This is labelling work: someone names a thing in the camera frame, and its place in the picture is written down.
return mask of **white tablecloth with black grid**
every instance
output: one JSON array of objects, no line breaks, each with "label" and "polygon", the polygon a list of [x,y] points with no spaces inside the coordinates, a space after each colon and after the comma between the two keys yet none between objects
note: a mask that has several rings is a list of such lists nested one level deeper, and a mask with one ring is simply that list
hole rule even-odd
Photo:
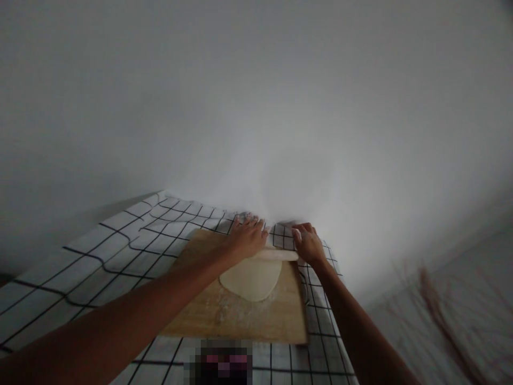
[{"label": "white tablecloth with black grid", "polygon": [[[195,229],[227,234],[236,214],[160,192],[100,223],[0,289],[0,357],[168,271]],[[294,249],[290,229],[280,224],[269,240]],[[325,242],[324,250],[341,276]],[[356,384],[322,286],[301,264],[311,290],[310,344],[254,342],[253,383]],[[182,384],[184,363],[200,341],[157,336],[113,383]]]}]

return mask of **dough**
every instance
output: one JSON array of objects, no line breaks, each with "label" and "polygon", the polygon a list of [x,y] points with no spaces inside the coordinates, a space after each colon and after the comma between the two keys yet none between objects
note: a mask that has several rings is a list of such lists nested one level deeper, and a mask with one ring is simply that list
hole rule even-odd
[{"label": "dough", "polygon": [[252,302],[266,299],[278,282],[280,260],[244,259],[219,276],[226,290]]}]

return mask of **wooden board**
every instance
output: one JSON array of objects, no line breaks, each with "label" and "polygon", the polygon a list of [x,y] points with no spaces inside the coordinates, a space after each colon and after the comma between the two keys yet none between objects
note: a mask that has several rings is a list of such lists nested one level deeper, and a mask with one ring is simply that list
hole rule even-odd
[{"label": "wooden board", "polygon": [[[198,230],[171,269],[201,258],[225,235]],[[306,308],[297,262],[283,262],[276,287],[260,302],[224,289],[216,279],[160,334],[307,344]]]}]

